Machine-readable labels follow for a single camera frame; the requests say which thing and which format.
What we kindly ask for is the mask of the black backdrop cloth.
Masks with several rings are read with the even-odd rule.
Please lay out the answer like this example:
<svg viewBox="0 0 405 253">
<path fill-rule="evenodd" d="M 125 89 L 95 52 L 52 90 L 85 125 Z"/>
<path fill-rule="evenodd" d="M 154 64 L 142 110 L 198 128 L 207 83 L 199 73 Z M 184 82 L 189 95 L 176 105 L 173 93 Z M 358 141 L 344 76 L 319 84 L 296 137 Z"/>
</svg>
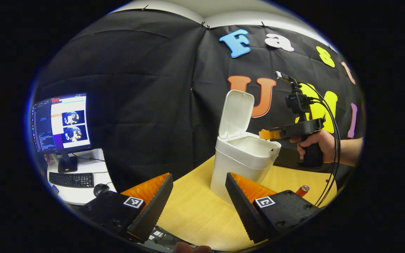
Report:
<svg viewBox="0 0 405 253">
<path fill-rule="evenodd" d="M 125 10 L 91 24 L 53 56 L 34 101 L 86 93 L 91 145 L 103 150 L 118 191 L 170 172 L 175 180 L 215 154 L 225 96 L 246 77 L 255 98 L 248 132 L 294 123 L 294 77 L 321 94 L 341 139 L 365 136 L 359 78 L 344 57 L 295 28 L 229 22 L 207 29 L 176 13 Z"/>
</svg>

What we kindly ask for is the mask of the white side table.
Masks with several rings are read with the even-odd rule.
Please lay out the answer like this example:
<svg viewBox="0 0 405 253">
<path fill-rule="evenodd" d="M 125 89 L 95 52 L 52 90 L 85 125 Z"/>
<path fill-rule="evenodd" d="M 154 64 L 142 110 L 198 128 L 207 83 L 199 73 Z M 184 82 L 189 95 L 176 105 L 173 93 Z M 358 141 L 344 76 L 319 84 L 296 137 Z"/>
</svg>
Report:
<svg viewBox="0 0 405 253">
<path fill-rule="evenodd" d="M 72 174 L 92 173 L 95 185 L 103 183 L 109 187 L 110 191 L 117 191 L 111 182 L 102 149 L 75 152 L 74 154 L 79 158 L 77 162 L 77 171 L 72 172 Z M 95 198 L 93 187 L 72 188 L 59 185 L 56 185 L 56 187 L 58 189 L 58 197 L 61 198 L 63 202 L 70 205 L 82 206 Z"/>
</svg>

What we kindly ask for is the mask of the white desktop garbage bin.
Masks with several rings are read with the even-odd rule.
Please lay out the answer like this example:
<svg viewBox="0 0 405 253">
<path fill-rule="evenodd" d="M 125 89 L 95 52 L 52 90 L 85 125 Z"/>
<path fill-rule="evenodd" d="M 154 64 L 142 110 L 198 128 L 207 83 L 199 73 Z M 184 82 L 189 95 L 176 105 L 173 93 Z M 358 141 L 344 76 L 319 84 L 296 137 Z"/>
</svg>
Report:
<svg viewBox="0 0 405 253">
<path fill-rule="evenodd" d="M 238 90 L 227 93 L 216 142 L 211 191 L 231 204 L 225 182 L 229 172 L 260 182 L 278 157 L 281 144 L 247 132 L 254 96 Z"/>
</svg>

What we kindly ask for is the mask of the black computer monitor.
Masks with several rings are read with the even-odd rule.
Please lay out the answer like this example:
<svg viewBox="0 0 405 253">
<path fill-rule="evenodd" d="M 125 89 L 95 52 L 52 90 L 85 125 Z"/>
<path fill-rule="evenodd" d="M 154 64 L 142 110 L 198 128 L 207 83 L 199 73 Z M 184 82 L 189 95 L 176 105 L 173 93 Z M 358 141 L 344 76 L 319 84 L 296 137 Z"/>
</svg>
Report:
<svg viewBox="0 0 405 253">
<path fill-rule="evenodd" d="M 87 93 L 71 93 L 32 106 L 32 138 L 38 154 L 59 154 L 58 173 L 76 172 L 70 153 L 91 148 L 87 125 Z"/>
</svg>

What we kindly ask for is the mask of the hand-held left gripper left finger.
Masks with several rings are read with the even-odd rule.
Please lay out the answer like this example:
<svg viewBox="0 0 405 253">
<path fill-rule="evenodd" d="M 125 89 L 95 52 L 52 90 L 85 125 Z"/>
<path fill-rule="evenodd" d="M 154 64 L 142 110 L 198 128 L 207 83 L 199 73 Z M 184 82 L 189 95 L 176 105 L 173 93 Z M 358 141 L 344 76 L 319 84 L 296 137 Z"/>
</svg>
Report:
<svg viewBox="0 0 405 253">
<path fill-rule="evenodd" d="M 173 176 L 165 173 L 122 193 L 103 190 L 80 207 L 80 212 L 107 232 L 144 243 L 164 210 L 173 189 Z"/>
</svg>

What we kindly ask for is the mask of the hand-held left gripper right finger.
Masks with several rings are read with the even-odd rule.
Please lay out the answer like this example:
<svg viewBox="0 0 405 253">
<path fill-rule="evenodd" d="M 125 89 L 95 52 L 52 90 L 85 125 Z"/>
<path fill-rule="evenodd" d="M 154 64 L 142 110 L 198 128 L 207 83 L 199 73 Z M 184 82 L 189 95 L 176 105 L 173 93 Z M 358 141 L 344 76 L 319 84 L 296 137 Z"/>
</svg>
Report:
<svg viewBox="0 0 405 253">
<path fill-rule="evenodd" d="M 233 172 L 225 187 L 254 243 L 282 236 L 321 211 L 294 191 L 275 192 Z"/>
</svg>

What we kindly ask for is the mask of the black computer mouse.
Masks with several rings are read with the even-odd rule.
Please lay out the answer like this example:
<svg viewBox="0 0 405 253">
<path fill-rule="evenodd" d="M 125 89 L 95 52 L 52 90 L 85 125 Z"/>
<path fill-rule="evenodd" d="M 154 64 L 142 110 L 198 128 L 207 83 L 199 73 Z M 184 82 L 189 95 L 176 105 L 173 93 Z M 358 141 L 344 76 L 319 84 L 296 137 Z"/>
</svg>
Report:
<svg viewBox="0 0 405 253">
<path fill-rule="evenodd" d="M 95 197 L 98 197 L 100 195 L 103 195 L 104 193 L 108 192 L 110 190 L 110 187 L 107 184 L 99 183 L 95 185 L 93 188 L 93 195 Z"/>
</svg>

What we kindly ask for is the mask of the black keyboard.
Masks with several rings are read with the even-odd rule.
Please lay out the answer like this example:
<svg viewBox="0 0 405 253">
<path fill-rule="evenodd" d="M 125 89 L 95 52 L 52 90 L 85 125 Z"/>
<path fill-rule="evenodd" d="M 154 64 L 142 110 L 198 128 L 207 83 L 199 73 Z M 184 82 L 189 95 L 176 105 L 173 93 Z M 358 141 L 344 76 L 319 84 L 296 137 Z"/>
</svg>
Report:
<svg viewBox="0 0 405 253">
<path fill-rule="evenodd" d="M 93 173 L 54 173 L 49 172 L 49 182 L 70 188 L 93 188 Z"/>
</svg>

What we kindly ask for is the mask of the wooden desktop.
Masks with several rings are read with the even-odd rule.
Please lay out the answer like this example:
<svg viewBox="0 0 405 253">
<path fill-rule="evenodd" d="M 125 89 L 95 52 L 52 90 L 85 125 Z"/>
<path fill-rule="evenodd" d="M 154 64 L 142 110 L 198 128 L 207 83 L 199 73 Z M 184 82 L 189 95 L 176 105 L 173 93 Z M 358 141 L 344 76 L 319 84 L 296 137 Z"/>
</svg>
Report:
<svg viewBox="0 0 405 253">
<path fill-rule="evenodd" d="M 172 192 L 158 226 L 193 245 L 217 251 L 240 251 L 255 246 L 246 233 L 233 205 L 210 189 L 215 158 L 211 157 L 185 176 L 174 181 Z M 322 194 L 328 173 L 300 171 L 272 166 L 261 185 L 275 191 L 297 191 L 309 186 L 305 200 L 312 204 Z"/>
</svg>

